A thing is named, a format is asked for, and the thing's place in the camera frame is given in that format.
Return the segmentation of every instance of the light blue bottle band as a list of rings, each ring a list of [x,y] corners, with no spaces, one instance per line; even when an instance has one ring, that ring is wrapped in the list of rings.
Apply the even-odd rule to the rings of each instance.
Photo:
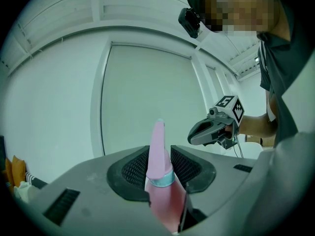
[[[155,187],[168,187],[175,181],[175,174],[174,171],[170,171],[161,179],[150,179],[151,184]]]

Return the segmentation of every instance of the gray plastic housing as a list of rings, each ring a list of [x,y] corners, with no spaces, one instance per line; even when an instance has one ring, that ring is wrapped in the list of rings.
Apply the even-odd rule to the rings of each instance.
[[[231,125],[232,131],[225,132],[225,127]],[[234,145],[233,138],[238,134],[239,126],[236,121],[217,108],[210,108],[207,118],[197,122],[188,134],[188,142],[192,145],[220,144],[228,149]]]
[[[108,185],[108,168],[142,147],[83,162],[45,186],[31,202],[30,218],[52,235],[171,235],[154,217],[149,202],[128,201]],[[184,230],[184,236],[262,235],[294,209],[313,179],[315,134],[297,134],[257,160],[212,154],[173,146],[210,162],[216,176],[201,192],[189,194],[187,206],[205,219]],[[235,169],[241,164],[250,172]],[[80,192],[61,225],[43,215],[66,189]]]

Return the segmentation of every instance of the person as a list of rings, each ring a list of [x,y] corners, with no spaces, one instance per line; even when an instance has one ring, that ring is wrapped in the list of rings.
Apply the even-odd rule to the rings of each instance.
[[[266,90],[266,114],[244,116],[240,134],[261,138],[276,134],[275,145],[297,133],[282,95],[297,78],[313,49],[288,0],[188,0],[211,31],[256,31],[260,45],[260,86]]]

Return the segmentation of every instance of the cable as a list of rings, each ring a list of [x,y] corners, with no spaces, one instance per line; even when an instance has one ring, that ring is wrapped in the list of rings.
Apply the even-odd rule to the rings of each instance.
[[[236,136],[236,142],[237,142],[238,148],[240,149],[241,157],[244,158],[243,152],[242,152],[242,149],[241,149],[241,146],[240,146],[240,142],[238,141],[238,137],[237,136]]]
[[[233,149],[234,149],[234,153],[236,154],[236,151],[235,151],[235,145],[233,146]],[[236,157],[238,157],[238,155],[236,154]]]

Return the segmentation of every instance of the white ceiling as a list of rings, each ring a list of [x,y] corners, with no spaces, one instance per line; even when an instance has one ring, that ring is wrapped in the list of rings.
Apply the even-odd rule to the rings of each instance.
[[[68,34],[107,26],[159,30],[189,41],[220,59],[242,77],[257,69],[255,35],[224,35],[202,26],[197,39],[178,23],[187,0],[31,0],[17,18],[1,49],[0,59],[12,72],[43,46]]]

